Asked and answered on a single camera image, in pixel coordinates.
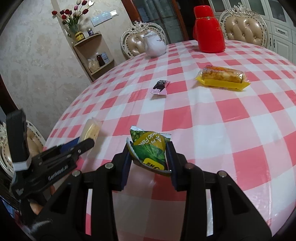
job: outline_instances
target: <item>white teapot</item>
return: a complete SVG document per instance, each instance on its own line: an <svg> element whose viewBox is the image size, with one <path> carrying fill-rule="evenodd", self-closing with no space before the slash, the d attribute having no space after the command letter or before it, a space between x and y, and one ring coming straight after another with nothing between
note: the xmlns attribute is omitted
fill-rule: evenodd
<svg viewBox="0 0 296 241"><path fill-rule="evenodd" d="M151 58L164 55L166 52L166 44L154 32L147 30L147 34L143 37L145 52Z"/></svg>

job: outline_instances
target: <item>chair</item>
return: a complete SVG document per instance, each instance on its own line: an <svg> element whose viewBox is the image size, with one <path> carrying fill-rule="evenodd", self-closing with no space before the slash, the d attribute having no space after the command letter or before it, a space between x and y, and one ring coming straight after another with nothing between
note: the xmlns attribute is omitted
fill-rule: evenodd
<svg viewBox="0 0 296 241"><path fill-rule="evenodd" d="M27 120L27 142L31 156L36 156L43 151L45 140L36 127ZM0 165L4 171L13 177L14 171L10 156L8 139L6 133L6 124L0 125Z"/></svg>
<svg viewBox="0 0 296 241"><path fill-rule="evenodd" d="M123 33L120 39L121 49L128 58L144 53L144 39L147 30L155 32L166 44L165 33L156 23L142 23L135 21L134 24Z"/></svg>
<svg viewBox="0 0 296 241"><path fill-rule="evenodd" d="M225 38L267 47L267 27L264 19L254 11L234 6L221 13L219 22Z"/></svg>

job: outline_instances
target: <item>green snack package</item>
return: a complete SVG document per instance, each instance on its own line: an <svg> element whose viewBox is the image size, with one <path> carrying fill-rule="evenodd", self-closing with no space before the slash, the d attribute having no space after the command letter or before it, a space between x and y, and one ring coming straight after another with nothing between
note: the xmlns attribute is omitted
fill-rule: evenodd
<svg viewBox="0 0 296 241"><path fill-rule="evenodd" d="M132 126L130 132L133 145L128 138L127 144L132 157L153 169L167 170L165 146L171 135L144 131L136 126Z"/></svg>

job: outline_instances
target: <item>table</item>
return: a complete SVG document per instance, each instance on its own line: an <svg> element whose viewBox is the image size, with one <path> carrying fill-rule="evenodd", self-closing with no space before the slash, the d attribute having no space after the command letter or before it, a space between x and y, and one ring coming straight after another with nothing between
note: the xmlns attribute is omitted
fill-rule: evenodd
<svg viewBox="0 0 296 241"><path fill-rule="evenodd" d="M241 92L204 87L194 78L206 65L245 71L251 84ZM88 172L123 151L132 125L171 133L188 162L205 171L227 171L275 234L296 200L295 78L296 66L260 46L227 40L225 52L206 54L194 40L170 44L165 55L140 54L86 88L59 119L46 147L78 137L91 117L104 121L92 152L78 161ZM167 96L149 93L158 80L171 81ZM113 193L119 240L179 240L185 198L169 178L132 164L127 186Z"/></svg>

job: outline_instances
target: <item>dining table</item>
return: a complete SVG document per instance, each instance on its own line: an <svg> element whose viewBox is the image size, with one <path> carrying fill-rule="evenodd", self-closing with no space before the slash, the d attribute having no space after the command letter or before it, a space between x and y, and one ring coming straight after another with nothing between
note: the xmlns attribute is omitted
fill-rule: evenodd
<svg viewBox="0 0 296 241"><path fill-rule="evenodd" d="M179 42L160 57L142 53L117 65L66 109L45 148L79 137L86 121L96 118L102 127L95 146L77 161L89 172L123 151L131 126L169 133L188 162L208 172L225 170L274 235L296 204L296 66L261 46L225 45L224 52L203 53L195 40ZM243 71L250 85L242 91L203 86L195 77L207 65ZM150 93L159 80L170 81L167 95ZM169 177L132 163L124 190L113 192L119 241L179 241L185 200ZM207 209L210 235L210 202Z"/></svg>

